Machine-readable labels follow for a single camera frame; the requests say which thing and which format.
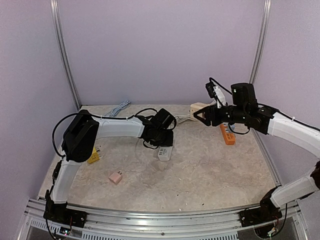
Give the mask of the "yellow cube socket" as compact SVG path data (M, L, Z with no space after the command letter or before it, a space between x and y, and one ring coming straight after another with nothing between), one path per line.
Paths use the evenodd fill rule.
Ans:
M100 148L99 147L94 147L92 150L91 156L88 158L86 161L88 164L93 164L101 159L100 156Z

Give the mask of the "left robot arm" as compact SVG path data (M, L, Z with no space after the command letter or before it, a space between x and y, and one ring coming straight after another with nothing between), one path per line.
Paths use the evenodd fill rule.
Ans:
M176 118L166 109L144 116L142 111L127 117L103 116L88 110L67 115L72 118L62 136L60 157L45 195L46 211L63 223L70 218L69 191L80 166L92 155L96 142L110 138L141 139L147 148L172 147Z

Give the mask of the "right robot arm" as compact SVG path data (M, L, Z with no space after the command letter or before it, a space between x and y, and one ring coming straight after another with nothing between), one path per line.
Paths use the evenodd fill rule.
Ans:
M214 79L211 78L205 88L216 103L196 111L193 116L206 126L243 124L248 130L283 139L316 158L320 157L320 130L289 117L277 108L259 103L251 83L231 85L228 93L232 96L232 104L224 102L222 88ZM304 176L269 190L260 200L259 207L241 211L241 224L251 226L280 219L281 206L304 199L319 190L320 165L317 163Z

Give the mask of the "white power strip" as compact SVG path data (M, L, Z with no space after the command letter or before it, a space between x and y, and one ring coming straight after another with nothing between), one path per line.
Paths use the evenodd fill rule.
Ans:
M162 146L159 148L157 158L162 162L167 162L171 159L173 146Z

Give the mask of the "orange power strip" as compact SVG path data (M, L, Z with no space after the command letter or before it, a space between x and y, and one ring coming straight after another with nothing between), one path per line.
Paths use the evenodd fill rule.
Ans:
M225 144L229 145L229 146L235 145L236 144L236 137L232 133L232 131L230 130L228 125L225 123L222 123L219 126L220 126L220 130L221 130Z

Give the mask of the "pink usb charger plug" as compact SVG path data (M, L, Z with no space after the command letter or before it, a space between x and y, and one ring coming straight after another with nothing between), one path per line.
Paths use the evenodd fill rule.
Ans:
M122 172L118 171L118 172L113 172L108 179L115 185L117 185L121 180L122 180L123 176L122 176Z

